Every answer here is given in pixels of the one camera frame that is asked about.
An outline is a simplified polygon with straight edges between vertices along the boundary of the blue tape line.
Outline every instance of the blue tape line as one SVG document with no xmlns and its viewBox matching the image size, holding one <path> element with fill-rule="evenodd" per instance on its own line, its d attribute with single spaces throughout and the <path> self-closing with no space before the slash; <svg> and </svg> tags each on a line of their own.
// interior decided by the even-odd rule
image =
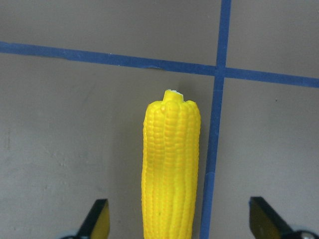
<svg viewBox="0 0 319 239">
<path fill-rule="evenodd" d="M 63 48 L 36 46 L 0 41 L 0 52 L 28 56 L 57 57 L 71 61 L 108 64 L 136 68 L 156 68 L 166 71 L 182 72 L 198 75 L 215 75 L 215 66 L 165 61 L 142 57 L 123 56 L 109 53 L 70 50 Z"/>
<path fill-rule="evenodd" d="M 204 182 L 203 205 L 200 225 L 200 239 L 209 238 L 211 209 L 215 183 L 217 161 L 217 148 L 221 106 L 223 99 L 224 78 L 226 73 L 226 58 L 229 35 L 231 0 L 222 0 L 219 22 L 218 47 L 216 58 L 216 71 L 213 90 L 213 101 L 210 116 L 210 129 L 208 137 L 208 151 L 206 161 L 206 174 Z"/>
<path fill-rule="evenodd" d="M 319 79 L 277 73 L 226 68 L 226 77 L 286 85 L 319 88 Z"/>
</svg>

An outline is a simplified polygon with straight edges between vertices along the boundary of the blue tape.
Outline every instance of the blue tape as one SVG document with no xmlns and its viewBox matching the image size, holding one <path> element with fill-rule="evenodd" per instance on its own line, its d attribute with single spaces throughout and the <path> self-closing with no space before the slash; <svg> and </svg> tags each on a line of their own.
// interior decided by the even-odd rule
<svg viewBox="0 0 319 239">
<path fill-rule="evenodd" d="M 0 52 L 28 56 L 57 57 L 71 61 L 81 61 L 89 63 L 108 64 L 116 66 L 136 67 L 136 68 L 156 68 L 166 71 L 182 72 L 198 75 L 215 75 L 215 66 L 165 61 L 142 57 L 123 56 L 108 53 L 70 50 L 63 48 L 36 46 L 17 43 L 6 43 L 0 41 Z"/>
<path fill-rule="evenodd" d="M 215 171 L 217 160 L 217 148 L 221 106 L 223 99 L 224 79 L 226 73 L 226 58 L 229 35 L 231 0 L 222 0 L 218 33 L 218 47 L 216 58 L 216 71 L 213 90 L 213 101 L 210 116 L 210 128 L 208 137 L 208 151 L 206 161 L 206 174 L 204 182 L 203 205 L 200 225 L 200 239 L 209 238 L 211 220 L 211 208 L 215 183 Z"/>
<path fill-rule="evenodd" d="M 316 78 L 284 75 L 284 74 L 277 74 L 277 73 L 270 73 L 270 72 L 226 68 L 226 77 L 319 88 L 319 79 L 316 79 Z"/>
</svg>

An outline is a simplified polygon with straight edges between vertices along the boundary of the corn cob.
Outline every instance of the corn cob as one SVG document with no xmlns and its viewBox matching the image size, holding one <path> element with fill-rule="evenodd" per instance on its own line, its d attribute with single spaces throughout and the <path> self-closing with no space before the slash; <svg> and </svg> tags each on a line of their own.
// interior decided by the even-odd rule
<svg viewBox="0 0 319 239">
<path fill-rule="evenodd" d="M 190 239 L 195 211 L 200 114 L 166 90 L 149 104 L 143 128 L 142 214 L 145 239 Z"/>
</svg>

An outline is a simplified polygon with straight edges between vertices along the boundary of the gray floor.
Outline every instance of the gray floor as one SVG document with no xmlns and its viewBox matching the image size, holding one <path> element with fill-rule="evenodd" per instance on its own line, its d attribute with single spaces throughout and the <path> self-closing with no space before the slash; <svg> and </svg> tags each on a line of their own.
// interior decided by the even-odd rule
<svg viewBox="0 0 319 239">
<path fill-rule="evenodd" d="M 220 1 L 0 1 L 0 41 L 215 65 Z M 316 0 L 232 3 L 227 66 L 319 78 Z M 213 78 L 0 54 L 0 238 L 57 238 L 97 198 L 110 239 L 143 238 L 142 122 L 177 89 L 202 115 L 198 200 Z M 252 239 L 261 195 L 293 225 L 319 232 L 319 91 L 226 79 L 211 238 Z"/>
</svg>

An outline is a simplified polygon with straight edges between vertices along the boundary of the toy corn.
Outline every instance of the toy corn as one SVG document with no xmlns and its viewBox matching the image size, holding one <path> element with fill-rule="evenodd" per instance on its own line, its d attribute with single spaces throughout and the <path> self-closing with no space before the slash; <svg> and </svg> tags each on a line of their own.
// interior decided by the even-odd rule
<svg viewBox="0 0 319 239">
<path fill-rule="evenodd" d="M 190 239 L 195 211 L 200 114 L 166 90 L 149 104 L 143 128 L 142 214 L 145 239 Z"/>
</svg>

